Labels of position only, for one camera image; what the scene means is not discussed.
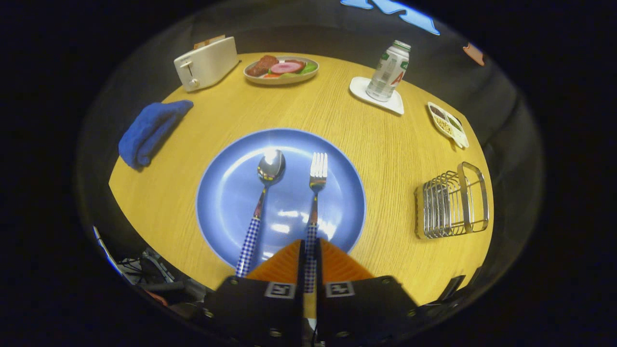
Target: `wooden table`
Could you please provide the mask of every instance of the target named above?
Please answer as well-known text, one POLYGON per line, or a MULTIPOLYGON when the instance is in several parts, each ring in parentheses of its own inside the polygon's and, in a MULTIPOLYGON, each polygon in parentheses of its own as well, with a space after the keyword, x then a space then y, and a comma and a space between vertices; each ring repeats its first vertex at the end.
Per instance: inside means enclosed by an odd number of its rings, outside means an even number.
MULTIPOLYGON (((288 86, 251 84, 242 71, 263 55, 240 54, 240 64, 219 84, 193 93, 180 87, 168 96, 163 102, 188 99, 194 107, 142 172, 118 158, 109 186, 137 232, 186 275, 216 289, 234 269, 214 254, 197 225, 195 198, 204 170, 246 134, 298 128, 332 142, 362 178, 367 215, 362 237, 350 252, 354 259, 376 276, 395 276, 418 305, 437 299, 452 277, 466 275, 465 286, 484 262, 493 220, 483 232, 421 240, 414 234, 413 194, 420 184, 467 161, 484 173, 492 215, 491 178, 465 116, 405 81, 397 87, 404 115, 359 101, 349 82, 355 76, 370 78, 374 69, 310 54, 296 55, 320 63, 311 80, 288 86), (461 120, 469 148, 456 147, 436 130, 426 108, 429 101, 461 120)), ((314 317, 314 308, 307 312, 314 317)))

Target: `toaster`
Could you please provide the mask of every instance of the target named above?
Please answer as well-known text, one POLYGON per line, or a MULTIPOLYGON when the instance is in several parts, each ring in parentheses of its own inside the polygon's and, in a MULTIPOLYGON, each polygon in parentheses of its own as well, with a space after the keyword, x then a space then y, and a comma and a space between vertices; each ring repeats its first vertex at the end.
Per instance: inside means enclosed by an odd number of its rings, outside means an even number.
POLYGON ((233 36, 193 49, 174 59, 173 64, 186 91, 216 84, 238 64, 233 36))

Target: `blue towel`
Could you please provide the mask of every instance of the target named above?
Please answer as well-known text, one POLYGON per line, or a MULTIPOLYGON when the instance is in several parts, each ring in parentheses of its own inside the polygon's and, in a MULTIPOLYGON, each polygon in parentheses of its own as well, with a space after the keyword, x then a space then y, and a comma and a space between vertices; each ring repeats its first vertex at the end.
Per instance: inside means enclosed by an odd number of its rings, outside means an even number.
POLYGON ((148 166, 162 138, 192 107, 188 100, 146 106, 120 139, 120 157, 135 170, 148 166))

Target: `fork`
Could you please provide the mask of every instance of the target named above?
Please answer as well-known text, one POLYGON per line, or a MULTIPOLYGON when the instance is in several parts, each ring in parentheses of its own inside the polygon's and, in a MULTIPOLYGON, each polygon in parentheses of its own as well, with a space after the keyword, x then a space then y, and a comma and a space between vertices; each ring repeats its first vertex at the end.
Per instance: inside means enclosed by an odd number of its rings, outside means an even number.
POLYGON ((313 206, 308 220, 307 242, 305 246, 306 266, 304 270, 304 292, 313 293, 315 276, 317 274, 317 260, 315 259, 315 243, 317 242, 317 194, 326 186, 328 177, 328 153, 313 152, 313 161, 310 165, 309 187, 315 193, 313 206))

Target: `gingham handle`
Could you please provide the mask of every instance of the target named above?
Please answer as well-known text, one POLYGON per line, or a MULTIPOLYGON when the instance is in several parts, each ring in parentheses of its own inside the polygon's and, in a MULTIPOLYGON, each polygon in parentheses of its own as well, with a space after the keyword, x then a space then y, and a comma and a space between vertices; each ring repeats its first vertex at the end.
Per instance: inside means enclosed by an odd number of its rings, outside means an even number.
POLYGON ((317 243, 317 224, 308 226, 305 246, 306 264, 304 265, 304 293, 313 293, 315 277, 317 276, 317 259, 315 258, 315 244, 317 243))
POLYGON ((249 225, 249 231, 246 232, 244 238, 244 244, 242 245, 242 251, 240 251, 240 258, 236 265, 236 276, 246 277, 251 269, 251 259, 253 258, 253 252, 255 251, 255 245, 257 244, 257 233, 259 232, 259 225, 262 221, 253 217, 251 224, 249 225))

